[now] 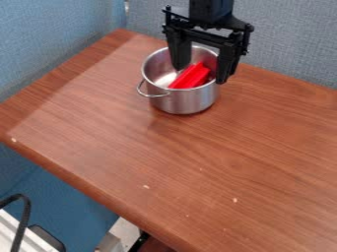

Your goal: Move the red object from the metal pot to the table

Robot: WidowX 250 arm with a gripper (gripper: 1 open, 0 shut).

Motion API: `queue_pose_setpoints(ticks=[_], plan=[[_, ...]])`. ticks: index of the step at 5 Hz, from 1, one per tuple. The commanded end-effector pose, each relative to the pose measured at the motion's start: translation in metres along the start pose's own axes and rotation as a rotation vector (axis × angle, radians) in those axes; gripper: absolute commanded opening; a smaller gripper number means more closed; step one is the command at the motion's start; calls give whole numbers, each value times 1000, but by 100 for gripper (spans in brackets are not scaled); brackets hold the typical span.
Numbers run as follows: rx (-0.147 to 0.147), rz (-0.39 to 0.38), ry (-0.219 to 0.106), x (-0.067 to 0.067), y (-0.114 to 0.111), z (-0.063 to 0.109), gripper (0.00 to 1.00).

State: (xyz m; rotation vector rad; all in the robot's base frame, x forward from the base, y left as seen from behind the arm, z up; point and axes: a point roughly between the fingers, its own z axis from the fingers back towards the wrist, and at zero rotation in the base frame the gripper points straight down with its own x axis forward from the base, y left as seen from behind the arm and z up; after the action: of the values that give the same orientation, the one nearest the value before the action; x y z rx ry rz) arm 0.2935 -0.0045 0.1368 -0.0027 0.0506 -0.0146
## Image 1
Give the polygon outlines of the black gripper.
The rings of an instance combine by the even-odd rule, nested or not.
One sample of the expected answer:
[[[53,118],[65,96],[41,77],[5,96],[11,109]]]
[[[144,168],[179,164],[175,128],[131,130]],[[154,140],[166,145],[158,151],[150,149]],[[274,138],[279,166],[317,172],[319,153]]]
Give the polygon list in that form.
[[[247,53],[254,26],[233,15],[234,0],[188,0],[186,7],[167,5],[163,8],[167,20],[182,20],[191,28],[217,29],[243,33],[243,53]],[[166,31],[171,63],[180,71],[191,62],[191,41],[184,31]],[[221,85],[234,74],[241,57],[241,46],[227,44],[219,49],[215,67],[215,82]]]

